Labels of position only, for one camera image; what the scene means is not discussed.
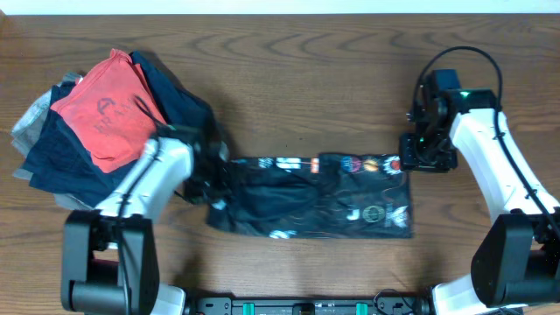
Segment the black patterned cycling jersey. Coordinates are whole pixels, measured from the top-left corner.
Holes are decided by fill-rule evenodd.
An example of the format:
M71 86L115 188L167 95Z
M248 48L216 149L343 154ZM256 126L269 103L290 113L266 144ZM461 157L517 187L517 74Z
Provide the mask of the black patterned cycling jersey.
M245 157L208 208L222 232L272 239L408 239L413 207L397 155Z

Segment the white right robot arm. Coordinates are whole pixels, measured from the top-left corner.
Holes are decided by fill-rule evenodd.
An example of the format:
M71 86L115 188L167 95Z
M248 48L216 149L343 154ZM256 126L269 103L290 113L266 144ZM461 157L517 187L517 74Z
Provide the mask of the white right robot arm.
M490 314L559 300L559 202L541 185L490 90L425 90L401 138L406 171L448 172L462 155L492 226L469 274L431 291L436 314Z

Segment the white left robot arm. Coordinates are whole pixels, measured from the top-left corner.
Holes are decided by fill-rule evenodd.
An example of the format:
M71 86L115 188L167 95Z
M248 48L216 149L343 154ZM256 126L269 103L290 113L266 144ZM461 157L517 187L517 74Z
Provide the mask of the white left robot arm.
M186 314L186 292L161 283L153 225L178 186L209 186L228 160L214 127L156 129L121 184L63 229L60 300L83 314Z

